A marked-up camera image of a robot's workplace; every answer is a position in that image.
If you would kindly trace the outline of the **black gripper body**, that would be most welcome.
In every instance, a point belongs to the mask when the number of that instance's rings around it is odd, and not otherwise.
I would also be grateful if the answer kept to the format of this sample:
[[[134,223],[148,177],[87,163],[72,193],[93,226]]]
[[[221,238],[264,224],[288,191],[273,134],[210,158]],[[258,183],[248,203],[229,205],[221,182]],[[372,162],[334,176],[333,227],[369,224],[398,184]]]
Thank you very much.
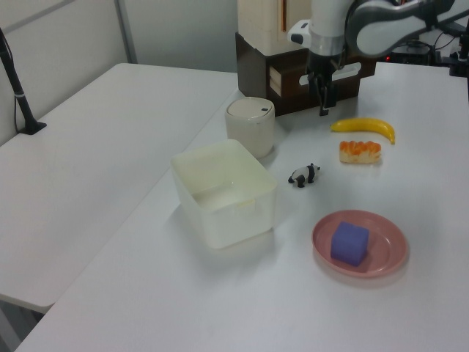
[[[344,49],[333,56],[323,56],[309,51],[306,66],[308,83],[313,84],[318,78],[323,85],[332,84],[332,75],[344,66],[342,63],[344,54]]]

